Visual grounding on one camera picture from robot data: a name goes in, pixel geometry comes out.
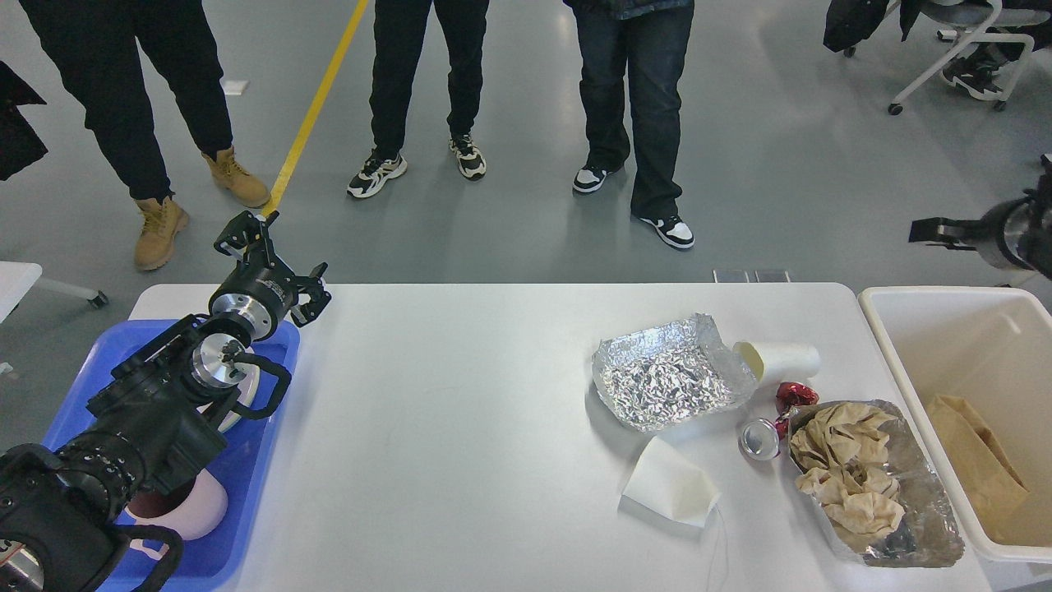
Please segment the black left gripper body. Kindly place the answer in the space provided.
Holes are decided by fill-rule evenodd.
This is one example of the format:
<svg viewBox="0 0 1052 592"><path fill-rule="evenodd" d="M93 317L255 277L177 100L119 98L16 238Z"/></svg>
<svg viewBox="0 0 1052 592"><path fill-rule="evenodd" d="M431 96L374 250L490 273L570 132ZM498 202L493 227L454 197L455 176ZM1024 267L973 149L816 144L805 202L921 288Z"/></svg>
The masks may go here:
<svg viewBox="0 0 1052 592"><path fill-rule="evenodd" d="M299 300L294 272L278 267L237 267L208 303L210 315L247 320L252 341L267 340Z"/></svg>

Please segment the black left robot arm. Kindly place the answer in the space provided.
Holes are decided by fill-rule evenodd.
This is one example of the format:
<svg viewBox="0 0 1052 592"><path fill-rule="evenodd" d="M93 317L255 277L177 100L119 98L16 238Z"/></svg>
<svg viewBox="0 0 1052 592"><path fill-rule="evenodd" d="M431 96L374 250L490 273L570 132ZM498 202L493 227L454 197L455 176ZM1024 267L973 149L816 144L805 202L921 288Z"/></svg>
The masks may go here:
<svg viewBox="0 0 1052 592"><path fill-rule="evenodd" d="M168 551L139 585L161 590L178 569L184 537L162 525L121 525L135 495L169 494L193 479L227 446L228 414L268 419L292 382L286 367L248 352L286 315L313 322L330 303L320 263L297 275L275 254L277 212L237 215L215 250L237 259L206 314L177 320L112 370L89 400L95 417L56 451L38 443L2 457L2 539L18 543L23 576L2 569L4 591L94 591L107 581L132 542L153 539Z"/></svg>

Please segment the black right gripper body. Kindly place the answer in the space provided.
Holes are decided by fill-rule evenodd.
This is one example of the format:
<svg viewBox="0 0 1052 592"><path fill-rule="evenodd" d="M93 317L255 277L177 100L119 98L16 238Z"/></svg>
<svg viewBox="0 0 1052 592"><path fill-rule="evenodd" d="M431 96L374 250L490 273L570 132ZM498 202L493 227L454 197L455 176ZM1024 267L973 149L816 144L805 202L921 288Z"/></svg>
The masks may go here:
<svg viewBox="0 0 1052 592"><path fill-rule="evenodd" d="M1002 202L980 219L976 251L988 265L997 269L1032 272L1033 267L1019 256L1021 237L1029 228L1028 199Z"/></svg>

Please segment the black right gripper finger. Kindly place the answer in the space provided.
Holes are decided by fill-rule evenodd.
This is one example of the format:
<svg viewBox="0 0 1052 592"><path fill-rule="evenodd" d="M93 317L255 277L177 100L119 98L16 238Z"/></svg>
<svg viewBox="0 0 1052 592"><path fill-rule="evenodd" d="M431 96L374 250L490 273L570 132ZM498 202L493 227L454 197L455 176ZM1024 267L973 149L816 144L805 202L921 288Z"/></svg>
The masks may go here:
<svg viewBox="0 0 1052 592"><path fill-rule="evenodd" d="M908 241L926 246L979 247L987 243L987 237L980 220L933 217L913 220Z"/></svg>

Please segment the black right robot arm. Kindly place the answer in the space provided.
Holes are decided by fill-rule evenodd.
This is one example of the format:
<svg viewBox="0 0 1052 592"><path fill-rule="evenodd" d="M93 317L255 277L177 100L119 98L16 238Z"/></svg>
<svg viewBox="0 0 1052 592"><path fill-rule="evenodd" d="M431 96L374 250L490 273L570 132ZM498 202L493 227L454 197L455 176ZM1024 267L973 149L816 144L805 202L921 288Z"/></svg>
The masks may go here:
<svg viewBox="0 0 1052 592"><path fill-rule="evenodd" d="M1034 188L1000 202L979 219L933 217L911 222L909 243L977 252L990 266L1051 277L1051 164L1040 155Z"/></svg>

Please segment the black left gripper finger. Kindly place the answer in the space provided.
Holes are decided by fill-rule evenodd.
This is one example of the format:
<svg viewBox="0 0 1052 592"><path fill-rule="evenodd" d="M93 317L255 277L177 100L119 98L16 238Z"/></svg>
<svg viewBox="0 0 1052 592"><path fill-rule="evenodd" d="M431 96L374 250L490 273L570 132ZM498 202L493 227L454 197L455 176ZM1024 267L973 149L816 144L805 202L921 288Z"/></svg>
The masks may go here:
<svg viewBox="0 0 1052 592"><path fill-rule="evenodd" d="M234 263L234 277L262 277L263 272L285 277L285 263L278 258L274 249L274 240L268 229L278 219L279 212L270 215L252 215L245 210L234 216L215 240L215 251L230 256L237 260Z"/></svg>
<svg viewBox="0 0 1052 592"><path fill-rule="evenodd" d="M327 292L323 275L327 270L327 263L321 262L313 267L308 275L290 277L290 304L287 312L292 317L292 323L297 327L304 327L312 323L327 307L331 301L331 293Z"/></svg>

